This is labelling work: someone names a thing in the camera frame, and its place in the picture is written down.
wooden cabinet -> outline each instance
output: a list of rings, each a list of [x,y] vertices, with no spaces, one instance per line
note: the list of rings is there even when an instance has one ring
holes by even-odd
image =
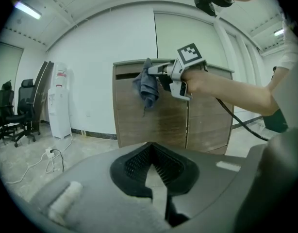
[[[155,106],[144,111],[143,101],[132,87],[132,80],[141,72],[144,61],[114,64],[113,102],[119,146],[152,141],[224,154],[232,117],[215,98],[194,94],[193,99],[186,102],[159,87],[160,96]],[[167,61],[152,60],[154,65]],[[208,70],[232,78],[231,72],[222,68],[209,67]]]

ceiling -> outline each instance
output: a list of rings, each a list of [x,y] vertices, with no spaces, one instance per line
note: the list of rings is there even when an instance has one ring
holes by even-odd
[[[9,17],[4,31],[27,37],[48,49],[68,29],[87,17],[124,1],[142,0],[22,0],[39,11],[39,20],[17,9]],[[193,0],[172,0],[193,4]],[[222,19],[248,34],[261,48],[273,49],[283,43],[274,32],[282,28],[281,9],[275,0],[236,1],[220,12]]]

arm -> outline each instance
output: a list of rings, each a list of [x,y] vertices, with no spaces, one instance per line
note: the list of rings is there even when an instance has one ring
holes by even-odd
[[[278,110],[272,91],[287,73],[287,69],[278,67],[266,87],[229,80],[195,69],[188,69],[183,74],[183,79],[187,82],[188,91],[191,93],[201,92],[245,110],[269,116]]]

gray cloth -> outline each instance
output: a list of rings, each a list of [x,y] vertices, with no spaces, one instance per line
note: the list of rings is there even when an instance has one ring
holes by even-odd
[[[144,101],[145,108],[152,108],[159,98],[158,82],[155,76],[148,74],[149,67],[152,67],[152,62],[147,58],[143,71],[133,80],[133,86]]]

hand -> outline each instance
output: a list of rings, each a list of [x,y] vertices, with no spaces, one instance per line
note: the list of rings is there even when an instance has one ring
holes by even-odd
[[[182,74],[182,79],[187,83],[189,93],[202,91],[205,75],[204,70],[194,68],[190,68]]]

